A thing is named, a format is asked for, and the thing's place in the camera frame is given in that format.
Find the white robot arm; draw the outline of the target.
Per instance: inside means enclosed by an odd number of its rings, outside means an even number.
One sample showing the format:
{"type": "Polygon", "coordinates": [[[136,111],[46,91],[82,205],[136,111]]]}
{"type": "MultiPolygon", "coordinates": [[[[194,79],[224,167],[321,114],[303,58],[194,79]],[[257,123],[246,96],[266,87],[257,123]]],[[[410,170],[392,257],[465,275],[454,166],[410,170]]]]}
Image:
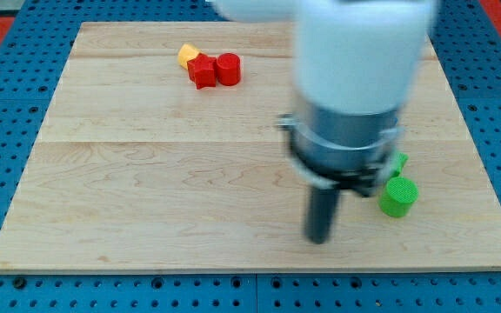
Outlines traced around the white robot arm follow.
{"type": "Polygon", "coordinates": [[[395,172],[398,122],[438,3],[213,0],[240,23],[291,21],[293,110],[279,118],[310,186],[304,233],[325,242],[344,190],[371,196],[395,172]]]}

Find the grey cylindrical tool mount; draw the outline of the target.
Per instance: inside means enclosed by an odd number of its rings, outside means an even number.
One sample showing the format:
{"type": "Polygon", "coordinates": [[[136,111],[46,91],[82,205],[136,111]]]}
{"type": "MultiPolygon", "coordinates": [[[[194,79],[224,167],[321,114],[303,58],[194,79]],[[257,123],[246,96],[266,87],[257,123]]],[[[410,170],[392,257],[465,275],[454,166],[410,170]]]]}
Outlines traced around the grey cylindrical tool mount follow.
{"type": "Polygon", "coordinates": [[[346,113],[301,97],[277,118],[291,165],[313,192],[371,196],[395,173],[398,110],[346,113]]]}

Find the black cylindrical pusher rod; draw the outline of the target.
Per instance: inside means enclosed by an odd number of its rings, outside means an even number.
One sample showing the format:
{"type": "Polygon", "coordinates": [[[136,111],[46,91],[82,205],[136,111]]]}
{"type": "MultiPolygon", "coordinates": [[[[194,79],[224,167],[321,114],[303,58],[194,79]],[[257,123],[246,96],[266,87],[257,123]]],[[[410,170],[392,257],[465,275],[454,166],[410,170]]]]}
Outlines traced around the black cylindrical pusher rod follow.
{"type": "Polygon", "coordinates": [[[310,187],[304,234],[313,243],[325,243],[330,236],[340,190],[310,187]]]}

